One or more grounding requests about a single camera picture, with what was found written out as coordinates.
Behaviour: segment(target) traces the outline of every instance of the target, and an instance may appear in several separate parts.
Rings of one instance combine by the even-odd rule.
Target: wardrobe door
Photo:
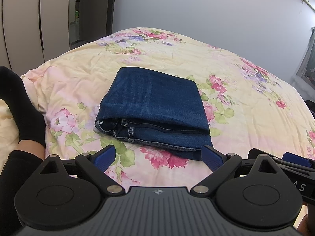
[[[70,50],[68,4],[69,0],[40,1],[45,61]]]
[[[7,57],[7,48],[5,47],[5,40],[3,34],[2,0],[0,0],[0,66],[10,68],[10,62],[9,58]]]
[[[18,75],[44,62],[39,0],[3,0],[3,28],[12,70]]]

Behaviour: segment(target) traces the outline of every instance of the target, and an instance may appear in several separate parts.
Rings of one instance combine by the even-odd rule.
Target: bed
[[[297,91],[238,55],[189,37],[132,28],[85,44],[22,76],[46,120],[46,156],[73,159],[108,144],[115,162],[106,174],[130,186],[187,186],[211,173],[200,161],[166,150],[120,142],[94,127],[101,99],[121,67],[143,67],[195,81],[212,143],[220,152],[247,158],[251,148],[282,157],[289,151],[314,159],[315,121]],[[18,131],[0,100],[0,169],[17,146]],[[297,223],[305,214],[302,209]]]

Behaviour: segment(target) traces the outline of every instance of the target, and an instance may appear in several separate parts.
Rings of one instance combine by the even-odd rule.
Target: purple flower print
[[[137,36],[130,36],[129,40],[135,40],[135,41],[144,41],[144,38],[141,35],[137,35]]]
[[[252,88],[254,90],[257,90],[259,93],[264,93],[264,91],[262,89],[258,88],[257,86],[252,85]]]
[[[168,46],[173,46],[173,44],[169,43],[169,42],[162,42],[163,44],[165,45],[168,45]]]
[[[258,81],[260,81],[260,82],[267,82],[267,80],[262,76],[261,73],[256,74],[256,78],[257,78]]]
[[[116,40],[115,42],[116,42],[116,43],[119,43],[119,42],[126,42],[126,40]]]

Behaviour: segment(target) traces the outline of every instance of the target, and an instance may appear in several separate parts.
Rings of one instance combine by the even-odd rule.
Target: doorway
[[[70,49],[112,33],[114,0],[69,0]]]

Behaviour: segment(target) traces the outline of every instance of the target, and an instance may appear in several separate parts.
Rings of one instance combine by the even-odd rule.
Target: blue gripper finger
[[[213,171],[220,168],[227,160],[226,155],[205,145],[201,148],[201,160]]]
[[[298,156],[296,154],[286,152],[283,155],[282,159],[286,162],[294,163],[294,164],[301,165],[304,167],[308,167],[308,168],[312,167],[310,161],[307,158]]]
[[[102,172],[105,172],[108,167],[115,161],[115,158],[115,147],[113,145],[108,145],[102,150],[93,154],[90,158],[90,161],[94,164],[95,167],[100,169]]]

